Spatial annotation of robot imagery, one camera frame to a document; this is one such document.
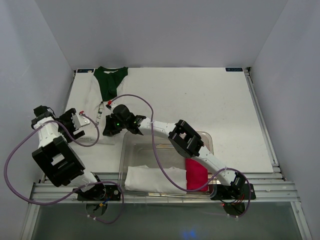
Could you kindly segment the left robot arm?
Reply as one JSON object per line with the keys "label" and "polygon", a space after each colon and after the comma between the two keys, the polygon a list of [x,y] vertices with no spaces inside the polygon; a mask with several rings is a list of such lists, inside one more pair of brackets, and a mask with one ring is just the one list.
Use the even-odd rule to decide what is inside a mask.
{"label": "left robot arm", "polygon": [[32,158],[55,187],[84,186],[76,191],[87,200],[100,200],[106,195],[106,187],[86,168],[69,143],[85,135],[80,128],[90,124],[83,112],[71,108],[57,117],[54,111],[40,105],[33,110],[35,118],[31,127],[37,130],[39,145]]}

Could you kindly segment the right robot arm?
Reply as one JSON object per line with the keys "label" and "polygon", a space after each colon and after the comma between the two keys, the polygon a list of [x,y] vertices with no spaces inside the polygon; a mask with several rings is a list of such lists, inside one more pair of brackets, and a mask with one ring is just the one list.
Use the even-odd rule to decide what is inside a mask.
{"label": "right robot arm", "polygon": [[134,135],[168,139],[179,155],[198,162],[219,180],[216,194],[220,200],[251,198],[252,187],[247,177],[239,170],[226,167],[214,156],[185,120],[177,123],[155,121],[152,117],[133,114],[124,104],[115,107],[111,104],[111,101],[106,104],[111,113],[106,116],[105,135],[115,136],[126,129]]}

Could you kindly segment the white and green t-shirt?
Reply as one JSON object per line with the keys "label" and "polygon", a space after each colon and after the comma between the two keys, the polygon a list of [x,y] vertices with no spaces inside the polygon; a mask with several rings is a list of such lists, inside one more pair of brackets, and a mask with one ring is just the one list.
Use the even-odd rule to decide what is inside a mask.
{"label": "white and green t-shirt", "polygon": [[118,87],[128,75],[128,68],[105,68],[100,66],[93,73],[75,73],[67,109],[75,108],[79,113],[84,111],[99,129],[99,144],[113,145],[115,141],[104,136],[106,116],[110,110],[106,108],[108,101],[117,97]]}

